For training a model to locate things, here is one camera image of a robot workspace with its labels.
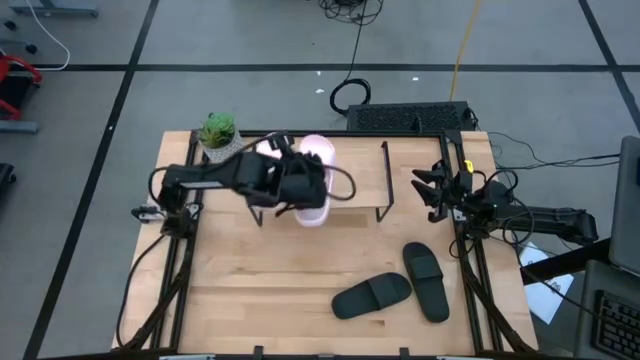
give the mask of wooden tabletop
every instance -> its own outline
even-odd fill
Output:
[[[188,140],[189,132],[166,132],[157,165],[184,163]],[[332,208],[322,227],[303,228],[291,213],[278,219],[266,213],[260,228],[242,198],[223,190],[205,192],[181,353],[247,354],[262,345],[268,354],[396,355],[400,347],[408,347],[412,355],[473,354],[460,267],[448,252],[453,224],[429,223],[430,209],[410,184],[411,170],[429,169],[440,160],[438,140],[330,140],[337,149],[337,165],[356,179],[358,196],[351,204]],[[396,202],[377,223],[371,207],[387,202],[383,140],[389,146]],[[476,169],[495,171],[486,133],[463,133],[463,143],[465,156]],[[450,152],[455,156],[452,147]],[[156,191],[160,179],[155,179]],[[480,178],[474,180],[475,187],[481,185]],[[158,237],[159,229],[160,224],[142,225],[136,258]],[[411,296],[379,312],[337,319],[330,303],[343,289],[383,272],[406,275],[401,253],[411,241],[426,244],[437,256],[445,274],[450,318],[441,324],[428,322]],[[154,249],[133,277],[121,327],[124,339],[156,305],[167,248],[165,241]],[[485,254],[496,305],[522,338],[537,347],[513,249],[488,239]],[[484,346],[491,348],[479,301],[478,310]],[[172,307],[169,325],[173,314]],[[163,345],[168,344],[168,333],[163,334]]]

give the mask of black keyboard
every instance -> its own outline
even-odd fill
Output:
[[[591,345],[618,359],[640,360],[640,306],[598,290],[595,313],[610,321],[594,319]]]

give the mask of gray floor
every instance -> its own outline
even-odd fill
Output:
[[[98,19],[43,19],[72,52],[72,64],[127,64],[149,0],[101,2]],[[590,0],[620,64],[640,64],[634,0]],[[0,15],[15,18],[2,2]],[[452,64],[471,13],[471,0],[388,1],[362,32],[359,63]],[[64,58],[29,17],[19,34],[40,47],[41,64]],[[357,27],[325,19],[315,1],[160,0],[140,64],[348,63]],[[467,64],[596,64],[605,60],[577,1],[484,2],[469,40]],[[124,73],[45,74],[25,118],[37,136],[0,134],[0,162],[17,167],[19,182],[0,212],[0,348],[18,359],[31,334],[98,143]],[[137,72],[124,103],[102,175],[53,314],[40,356],[106,351],[132,260],[139,224],[129,210],[145,198],[163,131],[191,129],[211,111],[237,116],[242,129],[344,129],[328,106],[344,78],[335,71]],[[443,101],[449,72],[354,72],[373,87],[372,103]],[[624,74],[640,96],[640,74]],[[338,104],[359,102],[346,89]],[[533,145],[557,160],[616,152],[638,130],[610,73],[471,73],[459,76],[486,131]],[[528,150],[498,135],[498,161],[533,163]],[[587,208],[609,235],[616,167],[543,168],[520,172],[518,196],[528,204]],[[555,253],[555,238],[534,243]],[[580,278],[570,290],[579,298]],[[563,304],[551,326],[536,323],[545,348],[571,349],[576,309]]]

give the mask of black slide sandal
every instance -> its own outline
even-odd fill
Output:
[[[411,295],[411,285],[404,276],[384,273],[367,279],[336,295],[331,308],[338,319],[382,310]]]
[[[434,323],[447,320],[449,304],[436,256],[426,245],[412,242],[402,249],[402,258],[424,316]]]

